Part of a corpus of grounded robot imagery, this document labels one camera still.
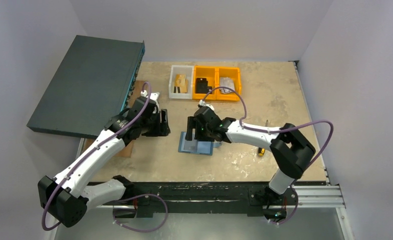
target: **white bin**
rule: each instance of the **white bin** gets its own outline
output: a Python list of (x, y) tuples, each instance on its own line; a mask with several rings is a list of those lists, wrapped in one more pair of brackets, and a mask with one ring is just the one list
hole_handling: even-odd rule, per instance
[[(185, 74), (187, 79), (187, 93), (174, 93), (177, 74)], [(170, 99), (192, 99), (194, 82), (194, 66), (172, 65), (170, 81), (168, 82), (168, 97)]]

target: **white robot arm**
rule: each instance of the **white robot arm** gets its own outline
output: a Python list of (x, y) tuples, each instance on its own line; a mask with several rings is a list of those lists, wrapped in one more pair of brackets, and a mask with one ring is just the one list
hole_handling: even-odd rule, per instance
[(283, 127), (243, 124), (241, 126), (238, 120), (231, 117), (221, 120), (212, 105), (200, 101), (199, 109), (188, 117), (185, 139), (192, 140), (195, 130), (194, 138), (199, 141), (242, 143), (270, 150), (279, 169), (268, 186), (274, 193), (283, 194), (294, 181), (301, 178), (316, 149), (299, 130), (271, 133), (295, 127), (290, 123)]
[[(95, 173), (109, 159), (140, 135), (159, 137), (170, 133), (167, 110), (160, 109), (158, 103), (159, 93), (150, 94), (143, 110), (147, 97), (147, 92), (142, 91), (141, 97), (135, 100), (133, 106), (113, 116), (93, 144), (70, 166), (54, 178), (44, 176), (39, 181), (41, 206), (66, 227), (75, 225), (88, 210), (124, 196), (130, 182), (121, 176), (115, 176), (99, 185), (88, 186)], [(131, 126), (107, 141), (135, 118)]]

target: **white wall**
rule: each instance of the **white wall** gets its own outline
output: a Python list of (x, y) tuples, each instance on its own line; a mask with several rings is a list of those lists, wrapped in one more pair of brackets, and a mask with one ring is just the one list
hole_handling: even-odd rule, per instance
[(38, 181), (75, 158), (78, 139), (26, 123), (76, 34), (68, 0), (0, 0), (0, 239), (41, 239)]
[(70, 1), (89, 36), (144, 40), (146, 61), (293, 61), (333, 0)]
[(355, 236), (393, 239), (393, 0), (334, 1), (298, 67)]

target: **wooden table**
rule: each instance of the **wooden table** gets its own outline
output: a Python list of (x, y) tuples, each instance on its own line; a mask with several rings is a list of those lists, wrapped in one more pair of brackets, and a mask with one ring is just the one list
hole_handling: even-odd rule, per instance
[[(92, 179), (105, 182), (115, 175), (130, 181), (269, 181), (278, 166), (271, 152), (257, 156), (257, 147), (242, 143), (223, 143), (213, 155), (178, 152), (181, 132), (187, 118), (198, 109), (196, 100), (169, 99), (168, 86), (172, 65), (239, 67), (242, 97), (248, 117), (245, 123), (280, 127), (310, 121), (298, 77), (292, 62), (143, 62), (137, 80), (149, 81), (153, 92), (160, 92), (160, 107), (167, 109), (171, 133), (166, 137), (141, 136), (134, 141), (131, 157), (113, 157)], [(240, 102), (212, 102), (220, 118), (239, 119), (244, 115)], [(301, 132), (319, 150), (312, 127)], [(325, 181), (322, 159), (318, 159), (301, 178)]]

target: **orange compartment tray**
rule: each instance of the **orange compartment tray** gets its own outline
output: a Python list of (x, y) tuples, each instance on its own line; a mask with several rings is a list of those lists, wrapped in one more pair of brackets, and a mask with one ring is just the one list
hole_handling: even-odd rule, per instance
[[(204, 93), (195, 93), (197, 79), (206, 78), (208, 86), (216, 88), (220, 86), (220, 78), (229, 77), (233, 80), (235, 91), (241, 95), (241, 71), (239, 67), (227, 66), (195, 66), (193, 74), (193, 92), (192, 99), (201, 100), (205, 96)], [(217, 101), (239, 101), (239, 97), (235, 93), (223, 94), (219, 89), (214, 90), (213, 94), (207, 96), (206, 100)]]

